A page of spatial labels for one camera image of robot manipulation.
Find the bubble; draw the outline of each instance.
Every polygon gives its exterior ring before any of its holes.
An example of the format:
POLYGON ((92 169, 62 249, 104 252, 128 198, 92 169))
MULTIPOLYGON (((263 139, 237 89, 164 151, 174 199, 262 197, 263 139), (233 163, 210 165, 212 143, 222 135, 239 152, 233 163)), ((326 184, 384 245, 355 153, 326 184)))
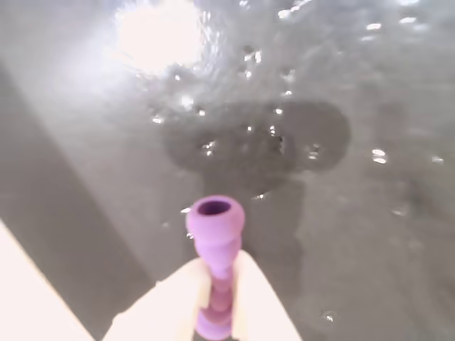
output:
POLYGON ((150 122, 155 124, 161 124, 163 123, 163 119, 160 116, 155 115, 152 118, 150 118, 150 122))
POLYGON ((439 165, 444 165, 444 159, 440 158, 439 156, 435 155, 432 156, 432 162, 438 163, 439 165))
POLYGON ((373 153, 372 157, 374 162, 381 164, 387 163, 388 157, 385 151, 382 149, 373 149, 371 152, 373 153))
POLYGON ((321 318, 329 323, 333 323, 335 320, 335 313, 333 311, 327 310, 321 314, 321 318))
POLYGON ((265 199, 267 194, 268 193, 262 193, 262 194, 256 195, 255 197, 253 197, 253 200, 263 200, 263 199, 265 199))
POLYGON ((306 154, 310 160, 317 160, 320 152, 321 146, 319 144, 312 144, 306 147, 306 154))
POLYGON ((277 115, 283 115, 284 111, 282 108, 276 107, 275 109, 273 109, 273 112, 277 115))
POLYGON ((370 23, 367 25, 366 29, 367 31, 376 31, 379 30, 382 27, 381 23, 370 23))
POLYGON ((295 78, 296 78, 296 70, 291 69, 290 67, 285 67, 280 72, 280 76, 286 82, 293 82, 293 81, 295 81, 295 78))
POLYGON ((216 143, 214 141, 209 142, 208 144, 204 144, 202 146, 203 153, 206 156, 212 156, 213 155, 213 149, 215 148, 216 143))

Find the purple silicone toy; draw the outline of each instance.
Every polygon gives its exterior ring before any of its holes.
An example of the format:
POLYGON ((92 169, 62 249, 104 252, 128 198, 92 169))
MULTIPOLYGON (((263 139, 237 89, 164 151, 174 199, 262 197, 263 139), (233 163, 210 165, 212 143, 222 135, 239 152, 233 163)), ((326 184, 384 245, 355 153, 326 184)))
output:
POLYGON ((212 195, 195 202, 186 215, 194 246, 210 269, 210 305, 199 312, 196 330, 207 340, 224 340, 232 327, 232 263, 242 247, 245 212, 230 197, 212 195))

